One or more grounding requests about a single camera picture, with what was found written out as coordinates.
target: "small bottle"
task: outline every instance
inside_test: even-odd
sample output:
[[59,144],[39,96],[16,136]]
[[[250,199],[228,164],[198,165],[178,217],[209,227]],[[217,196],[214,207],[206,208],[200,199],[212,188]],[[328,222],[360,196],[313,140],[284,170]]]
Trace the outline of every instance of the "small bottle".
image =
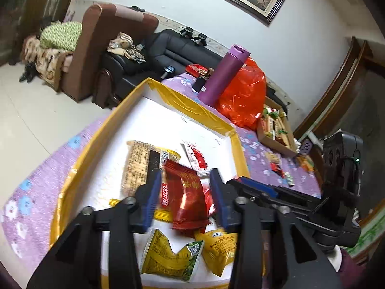
[[233,45],[202,87],[198,98],[213,107],[249,56],[249,51],[239,45]]
[[199,93],[202,87],[205,85],[206,81],[207,79],[205,78],[205,76],[198,77],[192,86],[193,90]]

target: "red snack package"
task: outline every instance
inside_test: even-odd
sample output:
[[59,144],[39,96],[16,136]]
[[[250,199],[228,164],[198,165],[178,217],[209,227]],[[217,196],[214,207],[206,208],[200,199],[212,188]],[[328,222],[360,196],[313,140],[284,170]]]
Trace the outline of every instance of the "red snack package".
[[278,164],[271,162],[270,167],[274,173],[280,175],[283,179],[285,179],[285,174],[283,173],[283,170]]
[[168,208],[169,206],[168,186],[165,183],[162,183],[160,187],[160,206],[163,208]]
[[184,149],[186,150],[187,157],[189,158],[191,167],[196,171],[199,177],[206,177],[210,175],[209,166],[206,163],[201,151],[197,149],[195,143],[184,142]]
[[211,214],[213,214],[215,212],[215,206],[214,206],[214,201],[213,201],[212,196],[211,196],[211,190],[210,190],[210,187],[208,185],[202,184],[202,187],[203,187],[203,193],[205,194],[207,215],[211,216]]
[[170,160],[166,161],[164,169],[173,229],[195,230],[210,224],[205,194],[196,171]]

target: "cardboard box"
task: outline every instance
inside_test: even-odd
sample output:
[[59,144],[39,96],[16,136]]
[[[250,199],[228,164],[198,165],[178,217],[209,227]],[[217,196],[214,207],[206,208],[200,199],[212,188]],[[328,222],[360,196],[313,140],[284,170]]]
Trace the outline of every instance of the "cardboard box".
[[[284,110],[282,109],[282,107],[277,104],[276,102],[274,102],[273,100],[271,100],[270,98],[268,97],[265,97],[265,104],[268,106],[268,107],[271,107],[272,109],[276,109],[276,110],[279,110],[279,112],[284,112]],[[290,143],[290,148],[288,147],[285,147],[284,145],[280,144],[279,142],[269,138],[268,136],[266,136],[264,134],[264,131],[262,129],[262,126],[261,124],[259,124],[257,126],[257,136],[258,136],[258,140],[259,142],[261,142],[263,145],[269,147],[270,149],[272,150],[276,150],[278,151],[279,153],[287,156],[287,157],[290,157],[292,158],[293,156],[296,156],[297,155],[297,147],[294,143],[294,136],[293,136],[293,132],[291,131],[290,129],[290,124],[287,120],[286,117],[284,118],[281,118],[284,126],[285,126],[285,131],[287,131],[288,135],[288,139],[289,139],[289,143]]]

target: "blanket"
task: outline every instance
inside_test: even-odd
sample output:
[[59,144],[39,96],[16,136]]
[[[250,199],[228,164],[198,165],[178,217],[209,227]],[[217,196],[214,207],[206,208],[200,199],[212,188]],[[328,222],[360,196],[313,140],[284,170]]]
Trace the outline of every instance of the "blanket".
[[25,42],[22,60],[28,63],[35,62],[41,79],[48,82],[55,91],[59,91],[63,62],[72,53],[67,50],[44,48],[36,36],[31,36]]
[[144,56],[136,50],[134,44],[132,43],[132,38],[125,33],[119,33],[116,39],[111,40],[107,51],[116,55],[127,57],[127,59],[137,63],[146,62]]
[[40,44],[43,48],[75,51],[81,33],[82,23],[57,21],[44,28],[40,35]]

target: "metal screw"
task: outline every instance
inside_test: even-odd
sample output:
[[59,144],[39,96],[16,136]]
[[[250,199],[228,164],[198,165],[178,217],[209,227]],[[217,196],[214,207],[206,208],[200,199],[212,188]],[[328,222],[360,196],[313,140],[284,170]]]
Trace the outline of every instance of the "metal screw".
[[280,211],[282,214],[288,214],[288,213],[291,212],[291,209],[290,209],[288,206],[281,205],[281,206],[278,208],[278,211]]
[[128,197],[128,198],[125,198],[125,199],[123,200],[123,203],[124,203],[124,204],[127,204],[127,205],[133,205],[133,204],[136,203],[136,198],[134,198],[134,197]]
[[237,198],[235,198],[235,203],[237,203],[237,204],[244,205],[247,202],[248,202],[248,199],[246,199],[245,197],[237,197]]
[[92,206],[86,206],[85,208],[82,209],[81,214],[91,215],[93,211],[95,211],[95,209]]

